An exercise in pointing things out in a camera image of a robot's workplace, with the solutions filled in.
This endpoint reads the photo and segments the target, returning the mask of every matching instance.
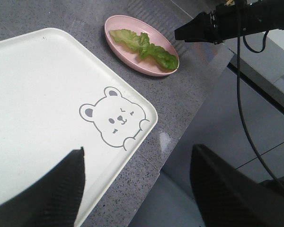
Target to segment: bear face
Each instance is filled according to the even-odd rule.
[[[96,104],[83,104],[80,116],[94,123],[102,140],[112,147],[124,147],[127,139],[135,139],[146,120],[144,110],[136,103],[122,97],[115,87],[106,87],[104,97]]]

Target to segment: lettuce leaf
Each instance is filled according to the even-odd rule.
[[[109,33],[116,43],[124,43],[132,50],[139,51],[141,59],[150,55],[160,66],[168,70],[175,70],[178,67],[177,57],[163,47],[151,44],[147,33],[137,35],[137,33],[127,29],[111,30]]]

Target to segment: black cable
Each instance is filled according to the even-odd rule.
[[[261,155],[259,154],[259,152],[256,149],[256,146],[254,145],[253,141],[251,140],[251,137],[249,135],[246,123],[245,123],[245,119],[243,116],[243,111],[242,111],[242,105],[241,105],[241,96],[240,96],[240,50],[241,50],[241,14],[240,14],[240,9],[237,5],[237,23],[238,23],[238,38],[237,38],[237,100],[238,100],[238,108],[239,108],[239,114],[240,114],[240,119],[242,122],[242,126],[244,129],[244,132],[247,136],[247,139],[253,149],[253,151],[255,152],[257,158],[259,159],[259,161],[261,162],[262,166],[265,168],[265,170],[269,173],[269,175],[278,183],[278,185],[283,188],[284,190],[284,185],[279,181],[279,179],[273,174],[273,172],[270,170],[270,168],[266,165],[266,163],[264,162],[264,160],[262,159]]]
[[[248,45],[245,36],[243,36],[243,43],[245,44],[246,48],[249,49],[251,52],[253,52],[253,53],[261,53],[261,52],[263,52],[263,51],[265,50],[265,47],[266,47],[266,38],[267,38],[268,32],[269,32],[269,31],[266,31],[265,34],[264,34],[264,37],[263,37],[263,40],[262,40],[262,49],[261,49],[260,51],[256,51],[256,50],[252,49],[252,48]]]

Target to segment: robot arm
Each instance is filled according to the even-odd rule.
[[[216,6],[216,10],[199,13],[192,21],[175,30],[176,40],[185,42],[222,43],[237,37],[237,8],[241,14],[241,35],[273,29],[284,30],[284,0],[258,0],[247,4],[235,0],[237,5]]]

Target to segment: bear ear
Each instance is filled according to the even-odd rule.
[[[122,97],[121,92],[115,87],[106,87],[104,89],[104,94],[106,97],[110,97],[110,96]]]
[[[93,111],[95,109],[94,105],[91,104],[83,104],[82,106],[80,106],[79,112],[80,112],[80,116],[88,121],[88,122],[94,122],[93,121]]]

